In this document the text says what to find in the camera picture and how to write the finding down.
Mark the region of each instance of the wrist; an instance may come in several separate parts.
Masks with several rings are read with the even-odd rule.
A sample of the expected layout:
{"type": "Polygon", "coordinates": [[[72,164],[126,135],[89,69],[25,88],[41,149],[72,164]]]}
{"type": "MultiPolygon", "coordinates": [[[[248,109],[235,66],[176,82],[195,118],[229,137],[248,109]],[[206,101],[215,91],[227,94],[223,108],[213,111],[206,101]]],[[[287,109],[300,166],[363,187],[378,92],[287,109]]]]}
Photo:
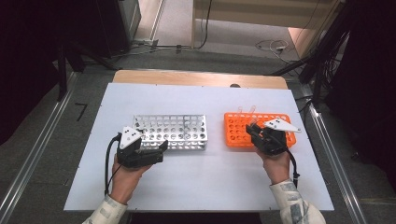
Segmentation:
{"type": "Polygon", "coordinates": [[[110,193],[109,196],[114,201],[126,205],[126,204],[128,204],[128,201],[131,200],[132,193],[120,192],[119,190],[112,190],[112,192],[110,193]]]}
{"type": "Polygon", "coordinates": [[[271,179],[271,185],[276,185],[283,181],[289,180],[290,177],[288,175],[285,175],[285,176],[277,176],[275,178],[270,178],[270,179],[271,179]]]}

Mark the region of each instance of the human hand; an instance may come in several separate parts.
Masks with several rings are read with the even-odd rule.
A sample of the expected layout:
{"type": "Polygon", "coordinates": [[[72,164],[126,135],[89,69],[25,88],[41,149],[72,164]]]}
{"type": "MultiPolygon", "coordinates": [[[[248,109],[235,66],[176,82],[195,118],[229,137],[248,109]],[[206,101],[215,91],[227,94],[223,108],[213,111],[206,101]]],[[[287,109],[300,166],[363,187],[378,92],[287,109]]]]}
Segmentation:
{"type": "Polygon", "coordinates": [[[262,158],[262,167],[275,185],[290,178],[290,156],[282,152],[276,156],[267,156],[256,148],[256,153],[262,158]]]}
{"type": "MultiPolygon", "coordinates": [[[[117,155],[114,157],[114,163],[112,172],[113,174],[120,167],[118,163],[117,155]]],[[[143,166],[137,169],[130,169],[121,166],[120,169],[113,176],[113,188],[110,193],[110,197],[115,201],[127,204],[132,198],[132,193],[136,189],[139,183],[140,177],[145,173],[151,165],[143,166]]]]}

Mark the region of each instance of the sleeve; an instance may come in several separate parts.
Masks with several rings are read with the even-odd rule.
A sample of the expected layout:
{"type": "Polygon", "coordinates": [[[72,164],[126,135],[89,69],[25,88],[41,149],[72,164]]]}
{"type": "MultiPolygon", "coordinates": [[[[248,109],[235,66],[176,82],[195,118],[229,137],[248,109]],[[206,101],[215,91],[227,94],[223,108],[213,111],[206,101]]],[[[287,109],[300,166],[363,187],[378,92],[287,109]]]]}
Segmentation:
{"type": "Polygon", "coordinates": [[[101,205],[83,224],[117,224],[125,213],[127,205],[118,203],[106,195],[101,205]]]}
{"type": "Polygon", "coordinates": [[[313,204],[303,200],[290,179],[272,185],[270,189],[279,206],[280,217],[284,224],[326,223],[319,210],[313,204]]]}

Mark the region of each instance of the white table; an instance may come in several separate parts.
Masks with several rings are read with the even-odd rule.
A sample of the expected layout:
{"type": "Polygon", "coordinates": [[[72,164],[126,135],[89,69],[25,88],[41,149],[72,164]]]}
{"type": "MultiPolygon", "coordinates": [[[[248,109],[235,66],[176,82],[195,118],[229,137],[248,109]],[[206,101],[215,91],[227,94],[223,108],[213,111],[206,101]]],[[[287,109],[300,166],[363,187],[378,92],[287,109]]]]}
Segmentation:
{"type": "MultiPolygon", "coordinates": [[[[81,158],[64,210],[91,211],[104,198],[106,148],[136,114],[205,114],[206,151],[166,151],[139,182],[128,210],[141,212],[259,212],[277,209],[261,159],[228,148],[223,115],[252,105],[261,113],[290,116],[303,131],[290,149],[297,160],[299,191],[320,210],[333,210],[298,108],[289,90],[110,83],[81,158]]],[[[111,155],[116,151],[116,144],[111,155]]]]}

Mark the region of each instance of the test tube rack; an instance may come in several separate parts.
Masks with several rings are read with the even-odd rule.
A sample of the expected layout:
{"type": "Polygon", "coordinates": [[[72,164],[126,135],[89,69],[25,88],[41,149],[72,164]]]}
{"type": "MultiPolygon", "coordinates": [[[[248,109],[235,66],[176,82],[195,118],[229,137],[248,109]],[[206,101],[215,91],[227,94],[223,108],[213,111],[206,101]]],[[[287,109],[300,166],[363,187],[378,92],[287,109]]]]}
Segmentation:
{"type": "Polygon", "coordinates": [[[205,150],[205,115],[135,115],[134,128],[143,131],[141,149],[157,149],[168,140],[168,150],[205,150]]]}
{"type": "MultiPolygon", "coordinates": [[[[290,123],[290,118],[286,114],[263,114],[263,113],[225,113],[224,129],[226,145],[228,147],[253,147],[251,137],[246,132],[246,125],[252,121],[257,122],[261,128],[263,123],[271,119],[283,119],[290,123]]],[[[294,133],[286,132],[286,141],[288,147],[292,147],[296,143],[294,133]]]]}

